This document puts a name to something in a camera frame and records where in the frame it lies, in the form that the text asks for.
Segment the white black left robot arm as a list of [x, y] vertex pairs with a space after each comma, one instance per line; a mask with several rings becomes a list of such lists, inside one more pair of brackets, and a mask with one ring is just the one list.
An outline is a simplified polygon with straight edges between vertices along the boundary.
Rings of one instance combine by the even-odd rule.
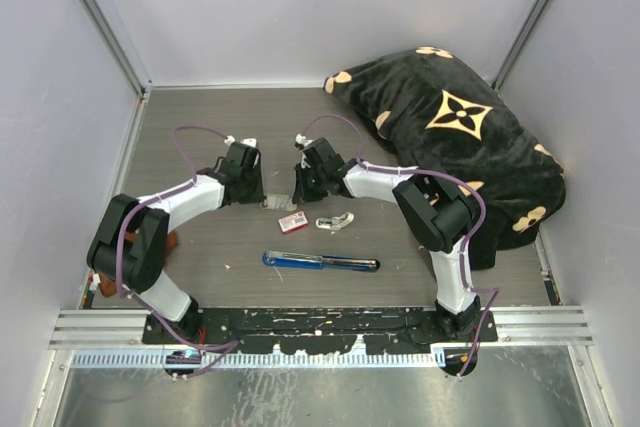
[[165, 272], [169, 234], [194, 218], [233, 204], [264, 199], [261, 153], [254, 138], [233, 141], [227, 154], [195, 177], [157, 194], [113, 197], [87, 253], [87, 265], [137, 294], [178, 343], [202, 329], [197, 301]]

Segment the red staple box sleeve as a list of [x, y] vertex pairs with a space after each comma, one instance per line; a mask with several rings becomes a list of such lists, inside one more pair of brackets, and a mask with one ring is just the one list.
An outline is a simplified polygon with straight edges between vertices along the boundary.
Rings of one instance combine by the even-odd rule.
[[309, 222], [303, 212], [296, 212], [278, 220], [278, 226], [283, 234], [295, 232], [308, 225]]

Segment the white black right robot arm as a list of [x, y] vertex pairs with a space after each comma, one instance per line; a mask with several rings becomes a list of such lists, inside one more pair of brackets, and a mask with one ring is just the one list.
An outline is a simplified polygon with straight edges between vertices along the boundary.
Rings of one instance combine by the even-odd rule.
[[302, 153], [295, 165], [294, 202], [317, 202], [328, 195], [396, 204], [415, 240], [430, 255], [437, 282], [436, 319], [452, 341], [466, 337], [481, 304], [471, 280], [468, 235], [475, 219], [471, 200], [456, 179], [417, 167], [383, 167], [344, 160], [324, 138], [299, 134]]

